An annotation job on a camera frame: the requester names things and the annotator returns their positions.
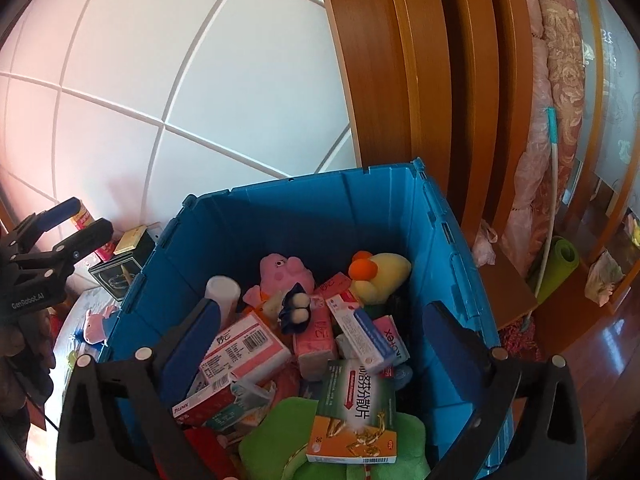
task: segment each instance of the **blue plastic bin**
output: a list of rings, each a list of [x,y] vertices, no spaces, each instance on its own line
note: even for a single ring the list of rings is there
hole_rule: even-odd
[[[213,275],[231,276],[244,290],[259,282],[260,259],[276,252],[300,257],[322,283],[347,269],[358,250],[400,253],[413,264],[407,315],[415,401],[428,457],[440,458],[473,406],[460,399],[425,338],[421,309],[440,300],[487,346],[500,343],[462,232],[419,159],[188,196],[132,284],[100,361],[155,344],[196,305]],[[512,433],[510,418],[480,476],[500,463]]]

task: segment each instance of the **rolled mat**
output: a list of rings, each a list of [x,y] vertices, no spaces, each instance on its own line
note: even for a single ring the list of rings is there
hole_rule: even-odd
[[[578,256],[578,251],[574,245],[569,240],[554,236],[551,239],[549,259],[546,261],[545,275],[542,277],[542,284],[538,293],[538,304],[542,304],[546,298],[551,296],[553,291],[562,285],[562,282],[574,272],[579,264],[580,256]],[[537,270],[529,278],[528,283],[531,290],[536,288],[539,273],[540,270]]]

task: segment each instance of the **wooden floor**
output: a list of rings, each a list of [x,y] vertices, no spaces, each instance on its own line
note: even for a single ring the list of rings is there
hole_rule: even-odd
[[[593,474],[640,412],[640,280],[613,316],[603,316],[564,357],[577,389]]]

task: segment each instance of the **barcode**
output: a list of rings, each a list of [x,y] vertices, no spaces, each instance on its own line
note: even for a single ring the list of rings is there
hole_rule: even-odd
[[[267,336],[264,335],[264,332],[262,330],[257,330],[256,332],[249,334],[242,340],[244,346],[246,346],[246,349],[249,352],[253,352],[255,349],[260,348],[267,341]]]
[[[217,381],[213,381],[211,383],[211,387],[213,388],[213,391],[217,391],[220,388],[223,388],[224,386],[226,386],[226,384],[229,382],[229,374],[224,374],[222,377],[220,377]]]

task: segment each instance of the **hand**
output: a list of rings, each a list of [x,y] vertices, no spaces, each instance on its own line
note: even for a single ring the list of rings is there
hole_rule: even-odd
[[[42,365],[47,368],[56,367],[51,341],[51,322],[47,309],[37,313],[41,340],[34,353],[43,357]],[[19,354],[24,349],[24,337],[15,326],[0,326],[0,415],[14,415],[24,406],[26,397],[11,370],[6,357]]]

